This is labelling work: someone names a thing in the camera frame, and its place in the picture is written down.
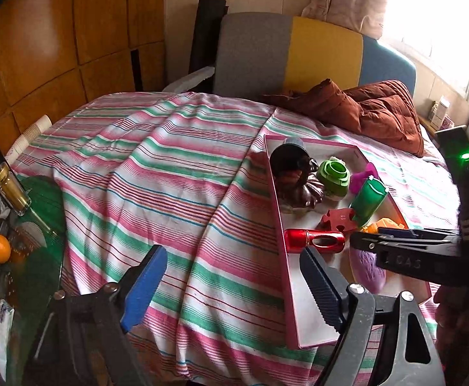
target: nightstand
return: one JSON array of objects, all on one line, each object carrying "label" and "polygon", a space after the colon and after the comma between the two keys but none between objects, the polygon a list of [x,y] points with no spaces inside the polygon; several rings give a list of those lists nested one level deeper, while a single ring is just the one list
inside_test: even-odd
[{"label": "nightstand", "polygon": [[419,120],[420,124],[426,129],[429,138],[431,139],[432,143],[434,143],[434,146],[439,148],[438,138],[436,137],[437,130],[431,126],[431,122],[429,122],[427,119],[419,116]]}]

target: stack of paper cups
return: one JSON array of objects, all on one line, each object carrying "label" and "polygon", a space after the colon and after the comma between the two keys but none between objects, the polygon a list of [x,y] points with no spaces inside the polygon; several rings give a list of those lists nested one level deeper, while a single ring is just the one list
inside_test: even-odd
[{"label": "stack of paper cups", "polygon": [[45,132],[49,127],[52,126],[47,115],[43,115],[36,122],[30,125],[24,133],[22,133],[15,143],[11,146],[10,150],[7,152],[5,158],[8,164],[12,164],[18,156],[25,151],[32,141],[34,141],[38,136]]}]

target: striped bedsheet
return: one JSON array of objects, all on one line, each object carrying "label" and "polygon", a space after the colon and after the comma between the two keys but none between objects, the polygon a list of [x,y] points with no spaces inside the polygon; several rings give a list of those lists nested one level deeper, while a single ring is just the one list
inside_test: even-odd
[{"label": "striped bedsheet", "polygon": [[[313,384],[333,346],[290,350],[263,135],[358,145],[411,227],[455,227],[457,193],[439,156],[419,159],[286,110],[187,93],[103,96],[53,125],[20,157],[22,175],[64,192],[64,283],[119,280],[153,244],[168,251],[143,324],[129,337],[165,381]],[[423,306],[431,331],[434,306]],[[379,332],[361,367],[365,384]]]}]

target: headboard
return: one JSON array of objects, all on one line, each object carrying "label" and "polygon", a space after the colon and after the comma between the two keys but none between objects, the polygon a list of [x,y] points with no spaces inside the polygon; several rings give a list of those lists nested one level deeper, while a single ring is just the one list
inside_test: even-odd
[{"label": "headboard", "polygon": [[326,78],[341,89],[399,79],[413,95],[416,70],[395,50],[335,24],[274,13],[223,18],[215,94],[253,99],[308,91]]}]

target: small box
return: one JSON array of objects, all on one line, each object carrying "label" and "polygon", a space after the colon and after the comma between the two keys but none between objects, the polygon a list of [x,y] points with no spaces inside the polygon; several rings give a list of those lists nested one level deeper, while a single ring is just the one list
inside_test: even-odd
[{"label": "small box", "polygon": [[454,122],[451,120],[450,117],[448,117],[447,115],[445,116],[445,118],[443,119],[443,123],[442,125],[439,127],[440,130],[442,129],[449,129],[451,127],[454,127]]},{"label": "small box", "polygon": [[[281,136],[264,136],[264,147],[267,162],[267,178],[270,191],[272,212],[274,213],[277,249],[281,267],[283,284],[284,311],[286,321],[286,345],[290,349],[309,348],[322,344],[333,343],[338,339],[338,333],[328,326],[318,307],[311,291],[302,276],[299,265],[299,254],[288,253],[284,244],[284,230],[289,228],[314,229],[329,209],[348,207],[353,194],[348,194],[340,202],[324,201],[306,213],[292,214],[279,209],[274,178],[270,170],[270,155],[286,138]],[[318,163],[335,156],[346,163],[351,173],[364,171],[368,160],[355,145],[322,141],[318,139],[301,138],[308,155],[315,158]],[[379,206],[370,222],[376,222],[381,217],[389,217],[397,223],[408,227],[401,211],[388,194]],[[345,249],[339,254],[325,257],[328,265],[338,268],[344,277],[351,282],[354,280],[348,265],[348,242]],[[413,293],[415,300],[420,304],[431,296],[429,283],[416,280],[390,271],[386,272],[386,284],[380,292],[384,296],[397,296],[403,290]]]},{"label": "small box", "polygon": [[438,117],[438,116],[434,116],[432,119],[431,119],[431,126],[436,129],[437,131],[439,131],[439,128],[442,126],[443,124],[443,119],[444,118],[441,118],[441,117]]},{"label": "small box", "polygon": [[443,123],[443,119],[447,114],[447,110],[450,107],[450,102],[444,97],[441,97],[439,101],[433,104],[431,112],[429,113],[429,120],[431,121],[432,127],[438,130]]}]

